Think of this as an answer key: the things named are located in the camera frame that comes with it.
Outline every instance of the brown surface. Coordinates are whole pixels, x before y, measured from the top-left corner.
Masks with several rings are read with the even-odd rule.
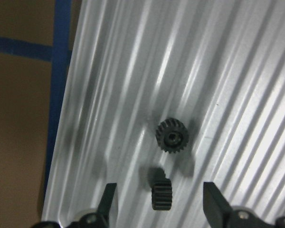
[[[0,228],[40,220],[50,72],[51,63],[0,54]]]
[[[51,46],[54,0],[0,0],[0,37]]]

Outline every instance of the upright gear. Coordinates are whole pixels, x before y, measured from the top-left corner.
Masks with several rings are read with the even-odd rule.
[[[180,152],[189,141],[188,130],[181,121],[174,118],[161,122],[155,136],[160,148],[169,153]]]
[[[170,210],[172,206],[172,184],[170,179],[156,181],[152,186],[153,210]]]

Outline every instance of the gear hub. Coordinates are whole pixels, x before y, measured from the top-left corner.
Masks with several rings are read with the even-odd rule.
[[[158,126],[156,140],[162,150],[175,153],[185,148],[189,141],[189,134],[181,121],[168,118]]]
[[[172,206],[172,184],[170,179],[156,181],[152,186],[153,210],[170,210]]]

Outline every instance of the corrugated metal sheet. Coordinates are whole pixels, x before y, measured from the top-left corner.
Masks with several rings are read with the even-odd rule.
[[[166,117],[190,132],[160,151]],[[150,167],[172,181],[154,211]],[[118,183],[118,228],[206,227],[202,183],[268,222],[285,214],[285,0],[84,1],[43,220],[67,225]]]

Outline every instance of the blue tape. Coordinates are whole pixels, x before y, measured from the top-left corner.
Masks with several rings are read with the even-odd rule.
[[[49,62],[52,60],[52,47],[50,46],[3,37],[0,37],[0,52]]]
[[[46,192],[48,185],[48,176],[52,163],[61,105],[66,86],[67,65],[70,56],[68,51],[70,20],[71,0],[56,0],[44,192]]]

